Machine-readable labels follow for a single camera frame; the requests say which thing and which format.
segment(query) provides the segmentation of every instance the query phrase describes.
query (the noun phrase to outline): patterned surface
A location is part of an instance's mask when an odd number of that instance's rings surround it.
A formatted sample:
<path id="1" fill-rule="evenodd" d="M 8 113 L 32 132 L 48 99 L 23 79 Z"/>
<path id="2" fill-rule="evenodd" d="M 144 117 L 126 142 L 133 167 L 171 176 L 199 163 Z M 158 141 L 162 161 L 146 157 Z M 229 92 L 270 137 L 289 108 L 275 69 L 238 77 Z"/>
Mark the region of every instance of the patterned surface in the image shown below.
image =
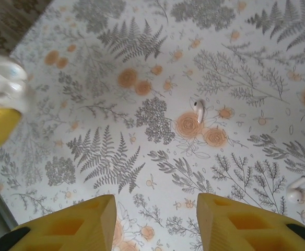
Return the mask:
<path id="1" fill-rule="evenodd" d="M 0 149 L 19 223 L 113 193 L 114 250 L 202 250 L 211 192 L 305 224 L 305 0 L 68 2 L 13 52 L 38 93 Z"/>

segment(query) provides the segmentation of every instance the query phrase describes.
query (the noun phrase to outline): botanical pattern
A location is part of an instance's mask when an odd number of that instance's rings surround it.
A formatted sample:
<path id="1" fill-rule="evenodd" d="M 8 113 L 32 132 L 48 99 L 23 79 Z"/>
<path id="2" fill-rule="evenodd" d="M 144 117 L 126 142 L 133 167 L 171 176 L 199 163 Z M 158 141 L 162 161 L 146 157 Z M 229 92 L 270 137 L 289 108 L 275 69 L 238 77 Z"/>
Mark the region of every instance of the botanical pattern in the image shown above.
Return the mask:
<path id="1" fill-rule="evenodd" d="M 36 96 L 0 194 L 18 223 L 115 195 L 112 251 L 203 251 L 202 192 L 305 225 L 304 49 L 305 0 L 55 0 L 11 55 Z"/>

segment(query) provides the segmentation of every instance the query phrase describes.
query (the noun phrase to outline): wireless earbud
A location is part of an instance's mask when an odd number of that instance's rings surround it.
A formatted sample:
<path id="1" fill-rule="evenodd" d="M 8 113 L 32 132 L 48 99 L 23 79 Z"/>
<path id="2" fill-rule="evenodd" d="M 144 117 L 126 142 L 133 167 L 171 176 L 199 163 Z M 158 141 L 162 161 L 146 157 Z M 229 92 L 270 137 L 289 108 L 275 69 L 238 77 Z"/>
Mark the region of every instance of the wireless earbud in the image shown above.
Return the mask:
<path id="1" fill-rule="evenodd" d="M 201 123 L 203 121 L 204 116 L 204 106 L 200 101 L 196 101 L 194 103 L 194 111 L 198 114 L 198 123 Z"/>
<path id="2" fill-rule="evenodd" d="M 304 183 L 305 176 L 302 176 L 287 187 L 286 196 L 290 202 L 298 204 L 300 201 L 302 201 L 302 192 L 298 188 Z"/>

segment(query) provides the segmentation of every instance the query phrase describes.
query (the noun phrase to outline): gray plant illustration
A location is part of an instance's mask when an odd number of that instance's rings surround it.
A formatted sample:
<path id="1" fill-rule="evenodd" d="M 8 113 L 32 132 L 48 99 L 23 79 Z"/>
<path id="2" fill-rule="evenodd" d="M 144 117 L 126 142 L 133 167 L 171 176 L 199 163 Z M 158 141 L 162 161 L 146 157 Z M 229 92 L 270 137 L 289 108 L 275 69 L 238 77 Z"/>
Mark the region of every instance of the gray plant illustration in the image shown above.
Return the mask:
<path id="1" fill-rule="evenodd" d="M 75 167 L 73 161 L 64 157 L 53 157 L 53 162 L 48 161 L 45 168 L 48 177 L 48 185 L 58 186 L 62 183 L 73 184 L 76 182 Z"/>
<path id="2" fill-rule="evenodd" d="M 19 168 L 16 165 L 16 162 L 11 161 L 10 155 L 3 149 L 0 149 L 0 162 L 3 163 L 1 169 L 1 175 L 7 178 L 7 184 L 12 189 L 17 189 L 21 186 L 18 181 L 19 177 Z"/>
<path id="3" fill-rule="evenodd" d="M 127 128 L 132 128 L 134 127 L 135 121 L 134 119 L 129 117 L 128 113 L 124 112 L 115 112 L 113 110 L 114 107 L 117 106 L 117 104 L 110 104 L 106 105 L 106 100 L 101 100 L 98 102 L 95 102 L 93 105 L 90 106 L 82 106 L 80 108 L 86 108 L 89 111 L 92 112 L 93 116 L 96 118 L 97 117 L 97 111 L 100 111 L 104 114 L 104 118 L 108 119 L 109 116 L 111 116 L 114 120 L 114 122 L 118 122 L 118 120 L 122 120 Z"/>
<path id="4" fill-rule="evenodd" d="M 261 28 L 263 34 L 273 28 L 270 38 L 278 35 L 277 43 L 297 35 L 287 46 L 287 50 L 289 50 L 298 44 L 305 43 L 305 0 L 300 0 L 300 8 L 301 15 L 291 0 L 286 0 L 283 14 L 278 7 L 278 3 L 275 2 L 270 14 L 263 10 L 261 15 L 255 14 L 249 18 L 247 23 L 256 25 L 256 29 Z"/>
<path id="5" fill-rule="evenodd" d="M 131 193 L 137 187 L 136 179 L 145 163 L 134 167 L 138 158 L 140 147 L 135 154 L 128 157 L 125 140 L 120 132 L 120 144 L 115 150 L 110 127 L 105 128 L 103 137 L 96 130 L 91 140 L 91 129 L 86 133 L 84 139 L 80 135 L 67 143 L 74 154 L 74 160 L 79 158 L 77 167 L 81 166 L 80 173 L 90 170 L 84 182 L 96 178 L 93 188 L 98 189 L 104 184 L 118 185 L 118 193 L 129 185 Z"/>
<path id="6" fill-rule="evenodd" d="M 163 30 L 163 25 L 159 30 L 153 34 L 153 31 L 145 20 L 144 30 L 141 32 L 139 26 L 132 18 L 129 29 L 127 28 L 126 21 L 123 21 L 119 30 L 118 24 L 112 30 L 108 29 L 98 36 L 98 39 L 108 48 L 110 54 L 115 55 L 115 59 L 124 57 L 123 62 L 138 56 L 144 56 L 145 61 L 150 55 L 154 58 L 161 53 L 160 49 L 168 36 L 159 39 Z"/>
<path id="7" fill-rule="evenodd" d="M 145 131 L 148 141 L 159 143 L 163 140 L 164 145 L 167 145 L 174 139 L 172 120 L 165 117 L 166 111 L 167 103 L 158 97 L 146 99 L 136 111 L 136 126 L 148 126 Z"/>
<path id="8" fill-rule="evenodd" d="M 99 33 L 107 27 L 109 18 L 119 19 L 125 10 L 123 0 L 78 0 L 73 5 L 73 14 L 86 23 L 86 31 Z"/>
<path id="9" fill-rule="evenodd" d="M 254 72 L 246 63 L 235 62 L 234 58 L 225 53 L 210 53 L 201 50 L 194 57 L 194 64 L 201 71 L 205 71 L 204 81 L 198 83 L 198 91 L 203 94 L 217 94 L 231 89 L 230 95 L 235 99 L 242 99 L 249 106 L 261 106 L 267 98 L 273 98 L 284 103 L 283 92 L 288 91 L 284 79 L 276 69 L 265 69 Z M 264 92 L 260 88 L 258 78 L 269 82 L 269 87 L 278 95 Z"/>
<path id="10" fill-rule="evenodd" d="M 148 154 L 152 161 L 158 162 L 159 170 L 165 174 L 172 174 L 172 182 L 182 188 L 183 192 L 194 194 L 195 192 L 215 193 L 208 179 L 200 172 L 192 171 L 185 158 L 169 161 L 169 155 L 165 151 L 150 151 Z"/>
<path id="11" fill-rule="evenodd" d="M 35 189 L 26 191 L 26 193 L 14 193 L 11 196 L 18 196 L 25 207 L 25 211 L 28 209 L 29 203 L 32 204 L 34 210 L 33 213 L 36 214 L 41 212 L 41 215 L 47 215 L 53 213 L 54 210 L 51 207 L 44 206 L 44 202 L 46 201 L 46 196 L 38 196 L 38 191 Z"/>
<path id="12" fill-rule="evenodd" d="M 189 218 L 186 223 L 187 226 L 183 225 L 183 219 L 178 216 L 168 217 L 166 227 L 170 235 L 185 236 L 189 234 L 189 237 L 194 237 L 195 242 L 191 242 L 191 250 L 202 251 L 203 244 L 201 241 L 201 235 L 199 231 L 199 225 L 197 220 Z"/>
<path id="13" fill-rule="evenodd" d="M 114 71 L 115 66 L 111 61 L 104 58 L 104 54 L 99 45 L 95 43 L 90 44 L 89 37 L 84 37 L 79 31 L 73 32 L 70 29 L 60 27 L 59 25 L 55 26 L 54 30 L 56 30 L 58 34 L 61 34 L 64 39 L 69 41 L 84 41 L 83 46 L 77 49 L 75 60 L 77 64 L 83 66 L 82 70 L 86 73 L 85 87 L 92 94 L 93 98 L 109 92 L 110 89 L 103 79 Z M 69 81 L 64 73 L 60 73 L 59 79 L 63 78 L 66 82 Z M 72 86 L 72 89 L 68 89 L 67 92 L 78 92 L 77 88 L 79 87 L 81 87 L 81 84 Z"/>
<path id="14" fill-rule="evenodd" d="M 254 166 L 247 166 L 248 158 L 236 157 L 234 153 L 231 154 L 231 161 L 226 156 L 219 154 L 215 155 L 215 159 L 217 166 L 211 167 L 214 173 L 213 179 L 229 180 L 233 183 L 228 198 L 247 204 L 256 204 L 259 208 L 271 209 L 282 215 L 287 214 L 285 197 L 277 198 L 287 182 L 284 176 L 280 177 L 278 163 L 270 164 L 264 160 L 263 162 L 256 161 Z M 259 188 L 252 188 L 254 181 Z M 251 190 L 257 195 L 257 199 L 251 194 Z"/>
<path id="15" fill-rule="evenodd" d="M 167 20 L 167 23 L 169 23 L 168 15 L 167 15 L 167 9 L 168 9 L 168 2 L 165 0 L 163 3 L 161 0 L 144 0 L 148 3 L 148 6 L 150 8 L 154 7 L 157 10 L 154 10 L 153 14 L 159 15 L 162 17 L 165 17 Z"/>
<path id="16" fill-rule="evenodd" d="M 216 31 L 227 29 L 235 19 L 234 10 L 223 6 L 225 0 L 184 0 L 171 10 L 176 22 L 191 19 L 200 29 L 215 27 Z"/>
<path id="17" fill-rule="evenodd" d="M 268 134 L 251 135 L 248 140 L 253 142 L 254 146 L 262 147 L 267 157 L 283 159 L 287 170 L 305 174 L 305 147 L 298 141 L 283 142 L 284 147 L 280 147 Z"/>
<path id="18" fill-rule="evenodd" d="M 269 52 L 265 46 L 261 47 L 259 50 L 249 50 L 251 42 L 240 45 L 222 45 L 232 51 L 240 62 L 245 64 L 248 60 L 253 59 L 255 63 L 262 68 L 265 67 L 265 62 L 267 62 L 267 65 L 271 64 L 271 62 L 275 62 L 286 66 L 305 63 L 305 53 L 291 55 L 287 58 L 284 56 L 283 51 L 276 50 Z"/>
<path id="19" fill-rule="evenodd" d="M 133 196 L 133 200 L 137 208 L 142 208 L 139 211 L 140 215 L 144 216 L 148 220 L 154 220 L 161 227 L 164 227 L 162 225 L 162 219 L 160 218 L 160 210 L 156 205 L 153 206 L 152 208 L 148 207 L 148 204 L 144 199 L 144 196 L 138 193 Z"/>

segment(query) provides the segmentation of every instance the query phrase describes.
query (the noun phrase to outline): white earbud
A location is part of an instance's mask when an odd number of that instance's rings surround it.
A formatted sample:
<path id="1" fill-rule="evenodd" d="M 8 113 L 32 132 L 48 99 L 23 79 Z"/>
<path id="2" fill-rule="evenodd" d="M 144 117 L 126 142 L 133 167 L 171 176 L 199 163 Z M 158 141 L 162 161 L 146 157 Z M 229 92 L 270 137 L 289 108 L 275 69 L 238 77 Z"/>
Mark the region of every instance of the white earbud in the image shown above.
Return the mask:
<path id="1" fill-rule="evenodd" d="M 287 187 L 286 196 L 290 202 L 297 204 L 302 201 L 302 192 L 298 188 L 304 183 L 305 176 L 302 176 Z"/>
<path id="2" fill-rule="evenodd" d="M 194 111 L 196 111 L 198 114 L 198 123 L 201 123 L 201 121 L 203 121 L 204 116 L 204 106 L 200 101 L 196 101 L 194 103 Z"/>

